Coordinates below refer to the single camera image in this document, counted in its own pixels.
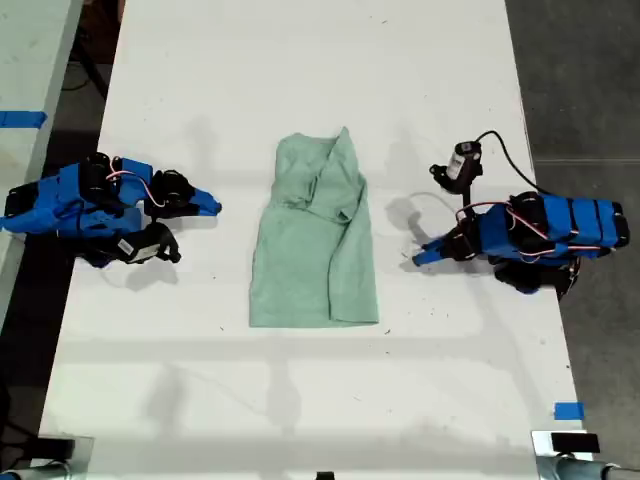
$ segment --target sticker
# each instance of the sticker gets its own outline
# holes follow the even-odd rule
[[[553,408],[555,420],[584,420],[582,402],[556,402]]]
[[[149,247],[141,248],[138,251],[138,254],[130,260],[131,262],[139,262],[140,260],[145,260],[147,258],[155,257],[156,253],[160,250],[160,244],[156,243],[155,245],[151,245]]]
[[[447,177],[451,180],[455,180],[460,175],[460,170],[462,170],[462,166],[464,165],[465,158],[458,155],[456,152],[453,152],[451,155],[451,160],[449,160],[449,166],[447,167]]]
[[[118,248],[127,255],[131,255],[133,253],[133,247],[124,238],[118,242]]]

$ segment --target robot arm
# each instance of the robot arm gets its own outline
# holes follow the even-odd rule
[[[152,219],[144,230],[136,207],[140,201]],[[57,175],[12,189],[0,227],[14,233],[54,232],[69,239],[79,255],[94,259],[95,266],[153,256],[177,262],[177,243],[156,220],[216,216],[221,209],[211,194],[175,170],[154,175],[150,165],[95,153]]]

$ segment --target green cloth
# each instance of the green cloth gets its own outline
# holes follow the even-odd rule
[[[349,131],[285,138],[260,221],[252,327],[378,322],[367,184]]]

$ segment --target cable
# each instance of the cable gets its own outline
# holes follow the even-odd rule
[[[536,227],[534,227],[531,223],[529,223],[524,218],[522,218],[520,215],[518,215],[513,210],[511,210],[511,208],[507,208],[506,210],[507,210],[507,213],[509,215],[511,215],[514,219],[518,220],[523,225],[526,225],[527,227],[529,227],[529,229],[534,231],[539,237],[541,237],[541,238],[543,238],[545,240],[549,240],[549,237],[544,232],[542,232],[542,230],[539,230]]]
[[[464,212],[465,210],[467,210],[469,208],[480,207],[482,205],[509,205],[509,203],[508,202],[478,202],[478,203],[470,203],[469,205],[465,205],[464,207],[462,207],[460,210],[458,210],[455,213],[456,220],[458,221],[458,223],[460,223],[460,217],[458,216],[458,214],[460,214],[460,212]]]
[[[460,217],[459,217],[460,212],[464,212],[465,210],[467,210],[469,208],[479,207],[479,206],[482,206],[482,205],[506,205],[507,208],[505,210],[507,211],[507,213],[509,213],[509,215],[511,215],[511,217],[514,220],[514,224],[511,226],[511,228],[509,230],[513,230],[513,228],[515,227],[515,221],[517,220],[520,223],[522,223],[523,225],[526,225],[529,229],[531,229],[533,232],[535,232],[538,236],[542,237],[545,240],[549,240],[549,237],[547,235],[545,235],[544,232],[542,232],[541,230],[539,230],[538,228],[533,226],[531,223],[529,223],[527,220],[522,218],[520,215],[515,213],[510,208],[511,204],[509,202],[477,202],[477,203],[469,204],[469,205],[467,205],[465,207],[462,207],[460,210],[458,210],[455,213],[457,222],[460,223]]]
[[[162,202],[161,204],[156,202],[156,199],[153,198],[153,195],[151,194],[151,190],[149,189],[149,185],[147,185],[147,182],[144,181],[144,178],[142,178],[137,173],[130,172],[129,170],[118,170],[117,172],[113,172],[113,173],[110,173],[109,175],[107,175],[107,180],[111,180],[112,178],[116,178],[116,177],[119,177],[121,175],[133,175],[134,177],[136,177],[138,180],[140,180],[140,182],[144,186],[144,189],[147,192],[147,195],[149,196],[149,199],[153,202],[153,204],[156,207],[164,207],[164,205],[165,205],[164,202]]]
[[[522,171],[516,166],[516,164],[513,163],[513,160],[511,160],[511,155],[509,155],[509,152],[507,151],[507,146],[504,144],[504,140],[502,140],[502,137],[500,136],[500,134],[498,132],[496,132],[495,130],[488,130],[488,131],[484,132],[482,135],[480,135],[476,139],[476,142],[479,142],[480,140],[482,140],[484,137],[486,137],[488,135],[494,135],[498,139],[498,141],[500,142],[500,146],[502,147],[502,151],[504,152],[504,156],[507,158],[507,161],[509,162],[509,165],[511,165],[511,168],[513,168],[516,171],[516,173],[518,175],[520,175],[520,178],[522,178],[525,182],[527,182],[529,185],[531,185],[537,191],[539,191],[541,193],[545,193],[547,195],[553,195],[548,190],[545,190],[544,188],[539,187],[538,185],[533,183],[531,180],[529,180],[529,178],[524,173],[522,173]]]
[[[78,90],[82,90],[84,87],[86,87],[87,85],[89,85],[89,82],[91,82],[90,79],[86,79],[84,82],[82,82],[80,85],[75,86],[75,87],[69,87],[69,88],[62,88],[61,90],[63,92],[76,92]]]
[[[602,247],[590,246],[590,245],[569,245],[569,250],[600,250]],[[541,252],[527,253],[518,250],[520,255],[525,255],[527,257],[539,257],[540,255],[546,255],[547,253],[554,253],[556,250],[543,250]]]

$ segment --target red wire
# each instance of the red wire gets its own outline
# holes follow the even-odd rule
[[[156,202],[156,199],[153,198],[153,195],[149,190],[149,186],[147,185],[147,182],[145,182],[144,179],[140,178],[140,176],[136,173],[130,172],[129,170],[118,170],[117,172],[113,172],[107,175],[107,180],[111,180],[112,178],[118,177],[120,175],[133,175],[134,177],[136,177],[138,180],[140,180],[140,182],[142,182],[142,185],[144,186],[144,189],[147,192],[147,195],[149,196],[151,201],[156,205],[156,207],[164,207],[164,203],[160,204]]]

